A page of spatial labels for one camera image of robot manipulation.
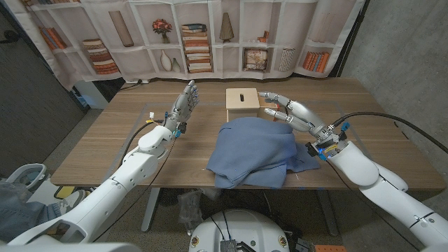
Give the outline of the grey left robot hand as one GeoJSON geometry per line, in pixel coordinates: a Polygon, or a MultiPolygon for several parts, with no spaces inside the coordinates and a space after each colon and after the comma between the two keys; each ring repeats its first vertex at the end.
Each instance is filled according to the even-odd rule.
{"type": "Polygon", "coordinates": [[[191,80],[173,103],[164,121],[164,126],[172,132],[179,130],[182,134],[185,134],[187,121],[199,103],[198,97],[195,81],[191,80]]]}

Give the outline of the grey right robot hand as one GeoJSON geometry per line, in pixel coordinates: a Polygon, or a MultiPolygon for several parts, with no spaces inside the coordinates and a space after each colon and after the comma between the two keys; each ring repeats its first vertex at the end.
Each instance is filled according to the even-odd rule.
{"type": "Polygon", "coordinates": [[[264,112],[287,122],[294,130],[308,132],[320,141],[333,133],[319,116],[300,102],[274,92],[259,92],[258,94],[260,97],[264,97],[267,103],[283,105],[288,114],[270,108],[265,108],[264,112]]]}

